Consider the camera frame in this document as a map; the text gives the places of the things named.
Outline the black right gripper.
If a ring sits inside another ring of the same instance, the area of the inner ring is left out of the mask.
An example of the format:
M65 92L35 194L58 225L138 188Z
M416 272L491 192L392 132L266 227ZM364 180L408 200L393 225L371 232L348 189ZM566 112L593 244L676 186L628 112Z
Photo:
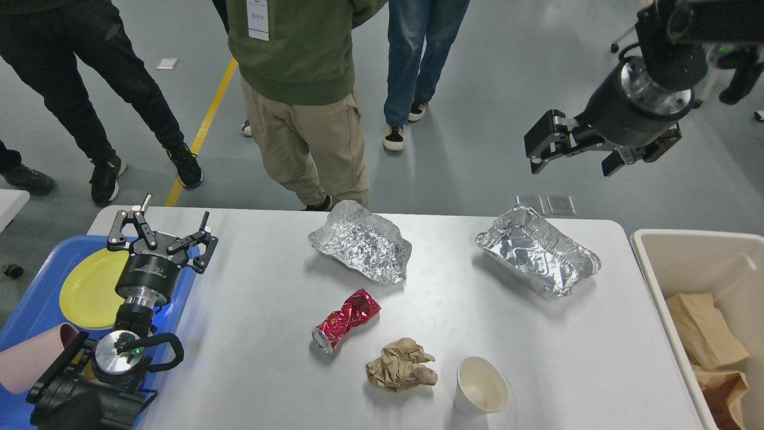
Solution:
M550 109L530 128L524 142L531 173L540 174L549 161L577 154L577 144L613 149L601 161L604 177L632 164L633 157L653 162L682 138L679 121L690 113L694 95L693 89L661 87L649 76L642 57L628 57L576 118Z

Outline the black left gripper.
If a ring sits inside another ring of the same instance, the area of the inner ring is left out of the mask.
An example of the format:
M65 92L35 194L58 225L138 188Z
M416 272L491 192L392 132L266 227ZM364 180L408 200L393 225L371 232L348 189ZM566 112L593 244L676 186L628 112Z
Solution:
M199 274L205 272L218 245L218 237L213 236L212 229L207 226L210 212L206 211L197 232L170 243L166 247L168 254L158 253L155 251L158 240L144 217L151 199L152 194L147 194L140 206L117 212L107 235L106 250L128 250L122 230L131 224L137 232L137 239L144 240L149 250L142 248L128 252L126 264L115 286L116 294L127 303L131 297L141 296L149 297L154 305L162 306L170 304L183 267L191 267ZM197 245L203 245L203 253L189 260L187 251Z

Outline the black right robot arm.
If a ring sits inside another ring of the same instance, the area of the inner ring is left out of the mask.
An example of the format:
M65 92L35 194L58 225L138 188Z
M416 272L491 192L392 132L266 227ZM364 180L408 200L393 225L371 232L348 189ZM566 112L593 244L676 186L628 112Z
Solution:
M679 121L696 105L709 66L734 70L720 101L734 105L762 74L761 1L656 1L634 26L641 54L620 54L584 111L546 112L525 134L532 174L554 159L606 151L608 177L622 166L654 162L680 140Z

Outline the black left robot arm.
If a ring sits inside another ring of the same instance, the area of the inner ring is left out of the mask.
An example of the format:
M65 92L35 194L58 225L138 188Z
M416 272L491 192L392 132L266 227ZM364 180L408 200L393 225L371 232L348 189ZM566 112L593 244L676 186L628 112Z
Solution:
M151 195L117 213L109 251L128 252L116 294L124 302L109 332L82 332L31 387L30 424L39 429L131 429L158 390L142 387L148 374L177 367L184 349L177 335L158 333L155 308L169 305L180 273L203 273L218 243L205 212L199 229L179 237L153 231L145 220Z

